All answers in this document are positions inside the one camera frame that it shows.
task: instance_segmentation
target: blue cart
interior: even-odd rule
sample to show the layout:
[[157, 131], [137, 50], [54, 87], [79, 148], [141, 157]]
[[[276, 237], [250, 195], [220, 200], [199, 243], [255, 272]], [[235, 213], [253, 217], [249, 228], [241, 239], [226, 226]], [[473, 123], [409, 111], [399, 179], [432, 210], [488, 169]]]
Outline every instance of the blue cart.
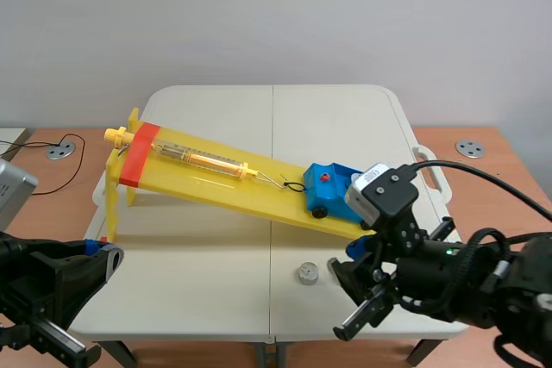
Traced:
[[304, 172], [306, 208], [313, 217], [323, 219], [330, 216], [352, 221], [368, 230], [367, 224], [345, 203], [345, 193], [351, 185], [353, 174], [362, 172], [336, 163], [313, 164]]

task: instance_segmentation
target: blue part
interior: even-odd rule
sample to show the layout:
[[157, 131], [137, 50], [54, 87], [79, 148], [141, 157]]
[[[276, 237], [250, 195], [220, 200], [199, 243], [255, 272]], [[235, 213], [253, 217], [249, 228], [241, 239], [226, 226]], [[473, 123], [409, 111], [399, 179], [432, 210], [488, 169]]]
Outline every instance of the blue part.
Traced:
[[345, 253], [352, 259], [357, 260], [366, 252], [366, 242], [369, 236], [362, 236], [359, 239], [352, 241], [345, 248]]
[[97, 245], [95, 240], [85, 239], [85, 255], [92, 256], [100, 250], [100, 246]]
[[[308, 211], [325, 207], [328, 216], [354, 223], [362, 219], [345, 203], [345, 193], [351, 185], [351, 176], [359, 170], [340, 164], [312, 164], [303, 174], [305, 206]], [[329, 181], [323, 183], [320, 177], [329, 174]]]

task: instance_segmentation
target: yellow board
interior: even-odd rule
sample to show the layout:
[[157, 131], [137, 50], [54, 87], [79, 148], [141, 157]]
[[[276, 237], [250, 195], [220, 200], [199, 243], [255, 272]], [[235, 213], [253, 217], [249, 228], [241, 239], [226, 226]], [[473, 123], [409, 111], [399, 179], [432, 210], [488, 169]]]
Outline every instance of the yellow board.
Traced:
[[[141, 122], [137, 121], [136, 118], [137, 113], [133, 112], [129, 120], [129, 129], [131, 128], [134, 132], [141, 125]], [[249, 168], [264, 172], [268, 177], [280, 183], [284, 181], [282, 175], [288, 181], [303, 183], [303, 173], [305, 171], [303, 167], [167, 128], [161, 128], [155, 138], [229, 159], [247, 162]], [[106, 205], [106, 213], [108, 216], [108, 240], [110, 241], [113, 241], [116, 237], [116, 212], [113, 205], [116, 195], [108, 195], [107, 193], [113, 190], [113, 183], [118, 183], [128, 151], [121, 153], [118, 157], [116, 154], [117, 150], [114, 150], [106, 167], [106, 203], [108, 204]], [[358, 223], [331, 217], [315, 219], [310, 211], [305, 209], [303, 193], [290, 189], [280, 189], [274, 184], [253, 177], [245, 177], [240, 180], [204, 168], [184, 165], [178, 161], [159, 156], [153, 151], [147, 156], [139, 188], [181, 197], [194, 202], [213, 204], [241, 211], [248, 215], [281, 221], [302, 228], [312, 228], [350, 239], [358, 239], [367, 234], [366, 231], [361, 230]], [[134, 189], [129, 190], [129, 203], [132, 203], [133, 194]]]

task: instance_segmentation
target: white table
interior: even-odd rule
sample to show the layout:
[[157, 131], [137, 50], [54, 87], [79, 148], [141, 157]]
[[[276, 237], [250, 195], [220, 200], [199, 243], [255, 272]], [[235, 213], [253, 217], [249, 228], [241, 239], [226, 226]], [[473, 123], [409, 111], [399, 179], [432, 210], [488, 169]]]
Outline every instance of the white table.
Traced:
[[[400, 165], [420, 151], [396, 97], [365, 85], [170, 87], [150, 98], [141, 119], [305, 167]], [[415, 182], [414, 213], [428, 230], [452, 196], [439, 170], [436, 178], [442, 193]], [[333, 340], [331, 328], [354, 310], [326, 266], [345, 259], [349, 240], [144, 191], [131, 208], [121, 199], [117, 243], [126, 258], [72, 324], [88, 340]], [[86, 237], [103, 229], [100, 207]], [[297, 279], [305, 261], [318, 264], [313, 286]], [[358, 338], [431, 340], [420, 359], [464, 329], [395, 309]]]

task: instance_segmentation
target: red band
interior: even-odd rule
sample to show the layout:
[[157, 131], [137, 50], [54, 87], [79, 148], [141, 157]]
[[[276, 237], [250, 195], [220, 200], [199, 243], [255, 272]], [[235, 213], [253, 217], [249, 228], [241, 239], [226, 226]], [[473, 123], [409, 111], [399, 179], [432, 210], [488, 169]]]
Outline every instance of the red band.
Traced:
[[144, 122], [135, 134], [130, 143], [129, 155], [124, 163], [119, 177], [119, 183], [138, 187], [140, 183], [141, 172], [146, 164], [146, 158], [149, 150], [152, 148], [152, 141], [159, 131], [159, 125]]

